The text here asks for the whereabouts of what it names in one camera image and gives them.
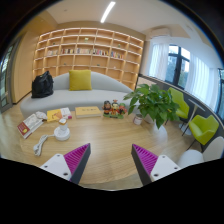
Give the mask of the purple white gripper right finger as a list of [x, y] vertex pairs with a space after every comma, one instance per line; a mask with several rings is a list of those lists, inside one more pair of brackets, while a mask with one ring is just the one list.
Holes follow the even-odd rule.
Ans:
[[136, 144], [132, 145], [131, 154], [143, 185], [180, 170], [180, 167], [168, 156], [157, 156]]

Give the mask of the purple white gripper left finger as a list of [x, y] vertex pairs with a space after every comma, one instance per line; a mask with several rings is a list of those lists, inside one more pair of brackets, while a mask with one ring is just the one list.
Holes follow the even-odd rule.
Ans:
[[87, 143], [65, 155], [55, 154], [41, 166], [41, 169], [78, 184], [90, 154], [91, 145]]

